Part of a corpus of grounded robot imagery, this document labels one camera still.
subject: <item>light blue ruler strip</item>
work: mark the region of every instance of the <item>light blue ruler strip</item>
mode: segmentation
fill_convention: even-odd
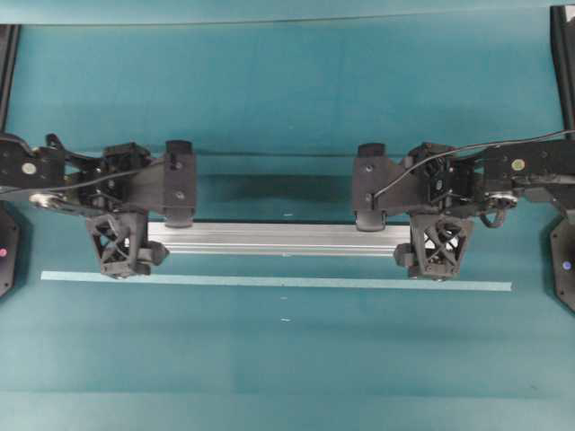
[[[83,281],[93,283],[141,283],[188,286],[265,286],[265,287],[328,287],[345,289],[409,289],[409,290],[465,290],[484,292],[511,292],[510,282],[498,281],[446,281],[431,280],[378,280],[370,278],[316,278],[316,277],[216,277],[184,275],[152,275],[122,280],[93,272],[42,271],[42,280]]]

